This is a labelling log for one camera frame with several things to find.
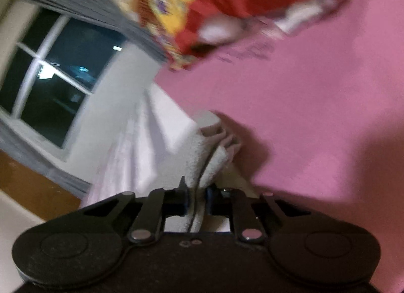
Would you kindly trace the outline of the striped purple pink bedsheet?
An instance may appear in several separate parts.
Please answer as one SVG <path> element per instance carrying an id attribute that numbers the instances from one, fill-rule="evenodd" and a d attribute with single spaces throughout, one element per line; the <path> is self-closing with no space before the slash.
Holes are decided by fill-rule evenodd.
<path id="1" fill-rule="evenodd" d="M 218 177 L 272 191 L 373 233 L 372 283 L 403 291 L 403 0 L 349 0 L 292 36 L 221 48 L 194 67 L 163 67 L 84 198 L 170 187 L 194 162 L 199 126 L 242 142 Z"/>

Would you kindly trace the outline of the colourful red folded blanket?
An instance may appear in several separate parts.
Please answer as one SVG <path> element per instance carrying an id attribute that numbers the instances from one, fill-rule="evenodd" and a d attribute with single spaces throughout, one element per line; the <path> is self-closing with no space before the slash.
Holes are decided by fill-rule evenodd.
<path id="1" fill-rule="evenodd" d="M 288 35 L 346 0 L 120 0 L 164 49 L 169 65 L 190 67 L 211 50 L 258 32 Z"/>

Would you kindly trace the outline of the grey sweat pants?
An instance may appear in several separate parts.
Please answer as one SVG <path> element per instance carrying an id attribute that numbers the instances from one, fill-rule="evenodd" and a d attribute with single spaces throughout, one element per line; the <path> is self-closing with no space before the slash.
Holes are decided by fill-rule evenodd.
<path id="1" fill-rule="evenodd" d="M 201 230 L 206 213 L 204 190 L 232 162 L 240 148 L 240 139 L 219 116 L 210 111 L 196 116 L 185 141 L 162 169 L 164 188 L 177 188 L 184 178 L 190 192 L 186 215 L 166 219 L 166 231 L 195 233 Z"/>

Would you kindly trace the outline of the grey curtain right side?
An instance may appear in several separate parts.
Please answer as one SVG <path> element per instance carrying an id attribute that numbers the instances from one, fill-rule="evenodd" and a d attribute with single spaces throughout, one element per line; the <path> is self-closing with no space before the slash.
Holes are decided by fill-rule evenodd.
<path id="1" fill-rule="evenodd" d="M 166 61 L 166 54 L 145 28 L 125 15 L 113 0 L 28 0 L 71 18 L 119 32 L 152 59 Z"/>

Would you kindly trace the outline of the grey curtain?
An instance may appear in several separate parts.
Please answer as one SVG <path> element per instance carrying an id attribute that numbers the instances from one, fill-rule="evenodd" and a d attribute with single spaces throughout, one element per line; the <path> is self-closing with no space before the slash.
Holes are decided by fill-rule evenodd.
<path id="1" fill-rule="evenodd" d="M 152 59 L 166 61 L 166 54 L 145 28 L 125 15 L 113 0 L 28 0 L 71 18 L 119 32 Z"/>
<path id="2" fill-rule="evenodd" d="M 1 120 L 1 150 L 15 161 L 43 175 L 80 199 L 83 199 L 90 190 L 90 183 L 59 169 L 25 142 L 3 120 Z"/>

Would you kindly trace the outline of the grey curtain left side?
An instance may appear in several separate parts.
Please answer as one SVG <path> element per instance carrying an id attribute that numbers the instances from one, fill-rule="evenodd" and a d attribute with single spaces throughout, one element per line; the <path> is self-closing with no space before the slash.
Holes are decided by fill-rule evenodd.
<path id="1" fill-rule="evenodd" d="M 3 120 L 1 120 L 1 150 L 15 161 L 43 175 L 80 199 L 83 199 L 90 190 L 90 183 L 59 169 L 25 142 Z"/>

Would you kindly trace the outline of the window with white frame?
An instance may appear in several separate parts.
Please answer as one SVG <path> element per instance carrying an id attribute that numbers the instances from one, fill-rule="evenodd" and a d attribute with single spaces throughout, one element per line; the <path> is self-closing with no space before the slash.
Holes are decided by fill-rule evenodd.
<path id="1" fill-rule="evenodd" d="M 82 106 L 124 42 L 117 31 L 39 10 L 6 67 L 1 110 L 65 149 Z"/>

